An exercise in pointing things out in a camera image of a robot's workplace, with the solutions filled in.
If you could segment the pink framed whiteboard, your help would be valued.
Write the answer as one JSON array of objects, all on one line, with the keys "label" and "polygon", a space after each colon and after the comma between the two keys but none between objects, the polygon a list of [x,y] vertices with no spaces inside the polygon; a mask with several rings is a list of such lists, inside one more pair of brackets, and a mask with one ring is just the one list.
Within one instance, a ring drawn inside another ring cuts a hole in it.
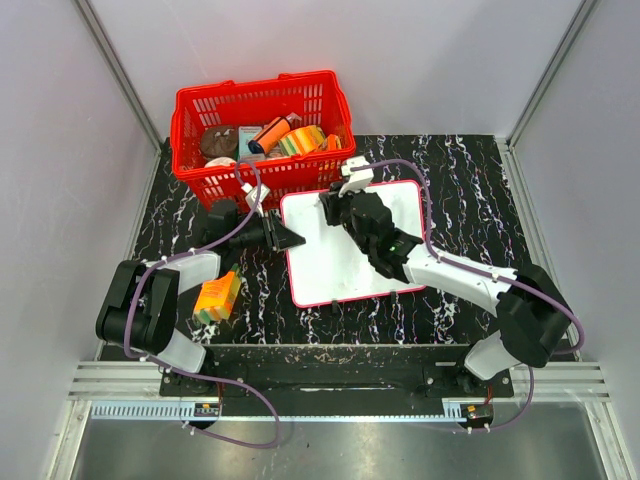
[{"label": "pink framed whiteboard", "polygon": [[[400,232],[421,238],[424,235],[421,189],[414,180],[372,184],[365,189],[379,197],[389,210],[380,221],[364,225],[381,244],[378,255],[391,254]],[[284,226],[302,236],[305,243],[286,252],[291,296],[300,308],[329,305],[421,291],[423,285],[386,278],[369,262],[369,240],[357,243],[351,235],[355,221],[330,226],[320,200],[320,190],[291,193],[281,200]]]}]

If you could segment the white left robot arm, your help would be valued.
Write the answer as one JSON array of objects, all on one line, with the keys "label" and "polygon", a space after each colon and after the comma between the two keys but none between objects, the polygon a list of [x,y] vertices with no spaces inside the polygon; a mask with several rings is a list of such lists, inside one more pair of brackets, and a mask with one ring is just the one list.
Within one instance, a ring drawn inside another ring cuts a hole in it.
[{"label": "white left robot arm", "polygon": [[234,201],[217,201],[200,234],[202,253],[180,254],[172,262],[161,261],[157,269],[135,260],[117,266],[96,320],[96,336],[183,371],[182,384],[195,395],[206,395],[214,389],[217,373],[207,365],[211,356],[206,349],[176,328],[179,296],[222,278],[247,248],[283,252],[305,243],[273,212],[242,214]]}]

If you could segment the orange snack packet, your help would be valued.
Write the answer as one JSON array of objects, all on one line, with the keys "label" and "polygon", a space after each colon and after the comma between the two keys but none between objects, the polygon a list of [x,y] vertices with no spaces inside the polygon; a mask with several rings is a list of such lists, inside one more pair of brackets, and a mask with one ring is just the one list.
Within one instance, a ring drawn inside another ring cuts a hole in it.
[{"label": "orange snack packet", "polygon": [[341,150],[341,149],[342,149],[342,142],[340,137],[336,134],[330,134],[326,136],[323,142],[318,147],[318,150],[322,152],[335,151],[335,150]]}]

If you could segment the yellow green striped sponge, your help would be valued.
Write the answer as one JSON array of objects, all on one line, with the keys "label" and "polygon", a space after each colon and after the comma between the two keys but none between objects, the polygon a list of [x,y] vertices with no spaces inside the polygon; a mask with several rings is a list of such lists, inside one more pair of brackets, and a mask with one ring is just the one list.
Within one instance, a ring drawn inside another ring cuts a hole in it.
[{"label": "yellow green striped sponge", "polygon": [[297,128],[284,135],[278,142],[285,156],[307,155],[318,150],[326,136],[317,125]]}]

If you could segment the orange yellow sponge pack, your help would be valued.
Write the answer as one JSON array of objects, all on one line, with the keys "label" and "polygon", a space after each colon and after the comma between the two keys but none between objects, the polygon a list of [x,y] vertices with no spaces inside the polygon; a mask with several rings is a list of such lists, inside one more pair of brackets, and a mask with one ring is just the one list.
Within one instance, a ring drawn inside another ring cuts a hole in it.
[{"label": "orange yellow sponge pack", "polygon": [[237,265],[234,265],[223,277],[204,282],[195,303],[192,318],[204,325],[228,320],[240,286]]}]

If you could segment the red plastic basket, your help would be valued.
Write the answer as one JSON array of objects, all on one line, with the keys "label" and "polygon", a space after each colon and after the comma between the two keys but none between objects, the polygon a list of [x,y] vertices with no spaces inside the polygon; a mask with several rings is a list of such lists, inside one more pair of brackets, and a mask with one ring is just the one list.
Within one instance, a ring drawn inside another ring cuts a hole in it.
[{"label": "red plastic basket", "polygon": [[243,199],[240,184],[260,179],[266,206],[282,196],[326,188],[352,157],[349,105],[331,70],[274,79],[187,87],[171,119],[172,171],[201,204]]}]

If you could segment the orange pump bottle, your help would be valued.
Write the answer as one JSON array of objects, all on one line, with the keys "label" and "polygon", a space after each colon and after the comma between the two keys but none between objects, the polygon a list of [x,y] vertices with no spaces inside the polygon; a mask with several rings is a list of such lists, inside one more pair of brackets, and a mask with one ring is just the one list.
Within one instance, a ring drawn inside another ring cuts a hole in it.
[{"label": "orange pump bottle", "polygon": [[263,151],[265,155],[268,154],[278,144],[279,140],[300,121],[301,117],[295,112],[274,118],[250,143],[252,150]]}]

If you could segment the white round lid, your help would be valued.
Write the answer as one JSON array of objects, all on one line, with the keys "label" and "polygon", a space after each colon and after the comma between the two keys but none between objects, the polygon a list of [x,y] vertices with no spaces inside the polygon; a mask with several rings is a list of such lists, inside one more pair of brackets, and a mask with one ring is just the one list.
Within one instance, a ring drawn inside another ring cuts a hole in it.
[{"label": "white round lid", "polygon": [[204,165],[205,168],[223,168],[230,167],[236,164],[236,160],[230,157],[217,157],[207,161]]}]

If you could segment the teal small box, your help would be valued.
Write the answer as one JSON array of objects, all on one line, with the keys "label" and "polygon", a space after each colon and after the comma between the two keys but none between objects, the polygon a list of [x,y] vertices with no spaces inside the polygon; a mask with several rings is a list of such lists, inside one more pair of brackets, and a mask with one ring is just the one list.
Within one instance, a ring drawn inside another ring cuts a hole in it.
[{"label": "teal small box", "polygon": [[250,143],[262,129],[262,126],[240,126],[238,128],[238,159],[249,161],[262,161],[265,159],[263,151],[253,151],[250,146]]}]

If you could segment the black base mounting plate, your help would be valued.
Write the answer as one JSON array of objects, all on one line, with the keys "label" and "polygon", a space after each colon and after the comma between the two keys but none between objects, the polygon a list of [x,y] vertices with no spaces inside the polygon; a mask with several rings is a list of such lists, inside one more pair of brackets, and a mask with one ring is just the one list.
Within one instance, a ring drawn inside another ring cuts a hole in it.
[{"label": "black base mounting plate", "polygon": [[263,392],[393,389],[430,398],[511,398],[511,376],[489,381],[462,369],[466,345],[211,345],[213,374]]}]

